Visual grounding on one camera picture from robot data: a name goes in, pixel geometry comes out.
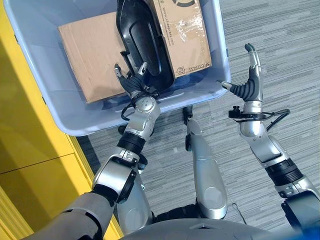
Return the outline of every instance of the yellow panel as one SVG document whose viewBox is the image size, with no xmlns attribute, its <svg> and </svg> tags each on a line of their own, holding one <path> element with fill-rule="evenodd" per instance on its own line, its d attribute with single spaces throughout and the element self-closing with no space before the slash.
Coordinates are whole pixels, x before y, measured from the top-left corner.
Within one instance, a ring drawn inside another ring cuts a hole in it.
<svg viewBox="0 0 320 240">
<path fill-rule="evenodd" d="M 0 173 L 73 153 L 55 125 L 0 3 Z"/>
<path fill-rule="evenodd" d="M 34 231 L 91 189 L 74 154 L 0 174 L 0 185 Z"/>
<path fill-rule="evenodd" d="M 0 187 L 0 228 L 10 239 L 21 239 L 33 233 L 2 187 Z"/>
<path fill-rule="evenodd" d="M 123 236 L 124 234 L 122 233 L 121 228 L 119 227 L 117 219 L 114 215 L 112 215 L 111 222 L 109 224 L 108 229 L 105 232 L 103 240 L 116 240 L 122 238 Z"/>
<path fill-rule="evenodd" d="M 1 240 L 13 240 L 14 238 L 9 237 L 6 232 L 0 226 L 0 239 Z"/>
<path fill-rule="evenodd" d="M 74 151 L 74 154 L 76 158 L 78 159 L 78 163 L 80 167 L 83 169 L 83 174 L 88 178 L 89 184 L 92 185 L 93 179 L 94 179 L 94 173 L 92 172 L 92 169 L 88 163 L 88 160 L 82 151 L 78 140 L 75 136 L 69 136 L 67 135 L 67 138 L 70 142 L 70 145 L 72 146 L 72 149 Z"/>
</svg>

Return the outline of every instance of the light blue plastic bin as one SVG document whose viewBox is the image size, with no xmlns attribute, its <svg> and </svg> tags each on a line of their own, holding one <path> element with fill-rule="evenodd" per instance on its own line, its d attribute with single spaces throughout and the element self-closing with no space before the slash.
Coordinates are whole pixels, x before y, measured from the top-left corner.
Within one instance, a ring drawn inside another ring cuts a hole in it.
<svg viewBox="0 0 320 240">
<path fill-rule="evenodd" d="M 84 136 L 125 123 L 127 96 L 87 104 L 65 54 L 57 27 L 115 12 L 116 0 L 4 0 L 16 39 L 55 124 L 66 134 Z M 224 28 L 218 0 L 200 0 L 211 52 L 211 68 L 178 78 L 159 99 L 161 112 L 218 98 L 216 80 L 230 82 Z"/>
</svg>

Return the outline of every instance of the wire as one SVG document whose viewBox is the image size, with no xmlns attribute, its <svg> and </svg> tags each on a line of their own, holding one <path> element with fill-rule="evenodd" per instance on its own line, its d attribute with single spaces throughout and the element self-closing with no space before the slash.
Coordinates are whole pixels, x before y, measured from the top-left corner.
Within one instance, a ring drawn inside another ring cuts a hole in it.
<svg viewBox="0 0 320 240">
<path fill-rule="evenodd" d="M 126 113 L 126 111 L 128 110 L 128 108 L 131 108 L 131 107 L 133 107 L 133 105 L 132 105 L 132 103 L 131 103 L 131 101 L 130 101 L 129 104 L 122 109 L 122 111 L 121 111 L 121 118 L 122 118 L 123 120 L 125 120 L 125 121 L 129 121 L 129 120 L 130 120 L 129 118 L 127 118 L 127 117 L 125 116 L 125 113 Z"/>
<path fill-rule="evenodd" d="M 289 110 L 289 109 L 287 109 L 287 110 L 288 110 L 288 112 L 286 112 L 286 113 L 282 114 L 281 116 L 277 117 L 276 120 L 272 121 L 272 122 L 270 123 L 270 125 L 266 127 L 266 131 L 267 131 L 267 132 L 268 132 L 274 125 L 276 125 L 278 122 L 280 122 L 282 119 L 284 119 L 286 116 L 288 116 L 288 115 L 290 114 L 290 110 Z"/>
<path fill-rule="evenodd" d="M 240 217 L 242 218 L 243 223 L 246 224 L 246 225 L 248 225 L 247 222 L 246 222 L 246 220 L 245 220 L 245 217 L 242 215 L 241 211 L 239 210 L 238 205 L 237 205 L 235 202 L 232 203 L 231 205 L 232 205 L 233 209 L 238 212 L 238 214 L 239 214 Z"/>
<path fill-rule="evenodd" d="M 237 123 L 245 123 L 245 122 L 255 122 L 255 121 L 265 121 L 268 120 L 270 118 L 273 118 L 274 116 L 278 116 L 280 115 L 276 120 L 274 120 L 273 122 L 271 122 L 271 124 L 269 126 L 266 127 L 266 131 L 269 131 L 275 124 L 277 124 L 278 122 L 280 122 L 282 119 L 284 119 L 286 116 L 288 116 L 290 114 L 290 110 L 289 109 L 283 109 L 280 111 L 276 111 L 276 112 L 266 112 L 263 111 L 261 112 L 261 114 L 266 114 L 269 115 L 264 119 L 245 119 L 245 120 L 235 120 Z"/>
</svg>

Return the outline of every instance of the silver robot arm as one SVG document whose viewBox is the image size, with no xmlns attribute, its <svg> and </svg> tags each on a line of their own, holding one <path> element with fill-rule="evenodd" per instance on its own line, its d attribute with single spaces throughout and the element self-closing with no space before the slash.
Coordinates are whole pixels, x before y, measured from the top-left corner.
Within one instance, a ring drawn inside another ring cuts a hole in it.
<svg viewBox="0 0 320 240">
<path fill-rule="evenodd" d="M 276 191 L 287 200 L 281 205 L 293 226 L 308 226 L 320 220 L 320 194 L 307 176 L 303 175 L 279 142 L 268 135 L 268 130 L 290 113 L 285 109 L 276 113 L 263 111 L 263 74 L 258 54 L 250 44 L 245 45 L 250 58 L 249 79 L 244 85 L 221 82 L 221 85 L 244 100 L 243 111 L 234 106 L 229 117 L 238 119 L 240 136 L 250 148 L 274 182 Z M 281 115 L 267 128 L 263 120 Z M 310 207 L 313 214 L 306 214 L 304 207 Z"/>
<path fill-rule="evenodd" d="M 138 74 L 127 81 L 142 82 L 146 64 Z M 120 69 L 115 68 L 118 78 Z M 124 88 L 131 98 L 143 91 L 137 87 Z M 128 198 L 135 178 L 139 155 L 145 142 L 153 132 L 160 108 L 152 96 L 142 96 L 135 101 L 135 112 L 130 116 L 123 136 L 113 150 L 113 154 L 96 173 L 92 191 L 79 196 L 42 230 L 28 236 L 28 240 L 100 240 L 110 223 L 116 203 Z"/>
</svg>

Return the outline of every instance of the robot finger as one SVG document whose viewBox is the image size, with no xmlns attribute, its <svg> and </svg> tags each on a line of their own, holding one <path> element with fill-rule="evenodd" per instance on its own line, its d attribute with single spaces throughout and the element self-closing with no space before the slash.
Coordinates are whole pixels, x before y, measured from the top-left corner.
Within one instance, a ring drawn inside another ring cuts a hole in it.
<svg viewBox="0 0 320 240">
<path fill-rule="evenodd" d="M 126 77 L 122 75 L 121 67 L 117 63 L 114 65 L 114 72 L 120 83 L 126 79 Z"/>
<path fill-rule="evenodd" d="M 258 53 L 256 52 L 255 47 L 252 44 L 247 43 L 246 45 L 244 45 L 244 48 L 247 50 L 247 52 L 249 54 L 250 68 L 253 69 L 255 66 L 260 67 L 260 60 L 259 60 Z"/>
<path fill-rule="evenodd" d="M 145 75 L 145 73 L 147 71 L 147 67 L 148 67 L 148 63 L 147 62 L 143 62 L 142 65 L 140 66 L 137 74 L 140 74 L 141 76 Z"/>
</svg>

